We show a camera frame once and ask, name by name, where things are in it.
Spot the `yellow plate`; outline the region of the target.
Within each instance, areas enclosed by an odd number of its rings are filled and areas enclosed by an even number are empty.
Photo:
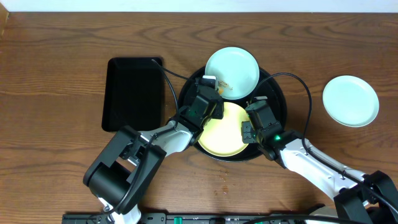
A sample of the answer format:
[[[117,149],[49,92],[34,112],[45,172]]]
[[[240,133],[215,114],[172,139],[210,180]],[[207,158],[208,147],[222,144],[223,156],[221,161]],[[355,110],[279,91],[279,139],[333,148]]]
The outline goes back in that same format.
[[[241,106],[224,102],[223,119],[211,119],[198,140],[199,145],[213,156],[235,156],[248,147],[243,143],[242,122],[249,121]]]

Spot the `light blue plate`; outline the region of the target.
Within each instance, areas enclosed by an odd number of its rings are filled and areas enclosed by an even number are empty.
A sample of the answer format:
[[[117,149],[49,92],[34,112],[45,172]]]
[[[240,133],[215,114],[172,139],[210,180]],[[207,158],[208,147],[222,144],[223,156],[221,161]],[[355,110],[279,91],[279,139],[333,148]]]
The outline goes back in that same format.
[[[225,47],[208,59],[205,75],[216,77],[224,99],[238,100],[255,89],[260,72],[256,59],[248,51]]]
[[[323,90],[322,101],[333,120],[351,128],[367,126],[379,112],[379,99],[372,86],[351,75],[330,80]]]

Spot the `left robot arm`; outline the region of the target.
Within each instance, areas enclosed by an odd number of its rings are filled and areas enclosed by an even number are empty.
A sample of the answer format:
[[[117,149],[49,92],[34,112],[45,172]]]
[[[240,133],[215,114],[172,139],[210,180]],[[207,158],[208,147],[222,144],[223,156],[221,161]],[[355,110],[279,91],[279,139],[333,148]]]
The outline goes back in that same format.
[[[83,183],[104,205],[101,216],[87,223],[137,223],[137,204],[163,160],[194,145],[211,119],[223,118],[217,87],[196,84],[193,100],[169,122],[152,131],[121,128],[84,174]]]

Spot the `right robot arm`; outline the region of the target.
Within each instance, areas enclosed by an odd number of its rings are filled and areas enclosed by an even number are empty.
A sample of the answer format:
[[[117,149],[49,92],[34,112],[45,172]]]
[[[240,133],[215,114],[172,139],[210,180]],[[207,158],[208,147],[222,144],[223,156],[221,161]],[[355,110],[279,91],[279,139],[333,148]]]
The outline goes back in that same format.
[[[335,203],[339,221],[397,223],[397,188],[381,171],[365,174],[318,150],[303,134],[282,128],[266,101],[246,109],[245,143],[256,143],[265,157],[310,181]]]

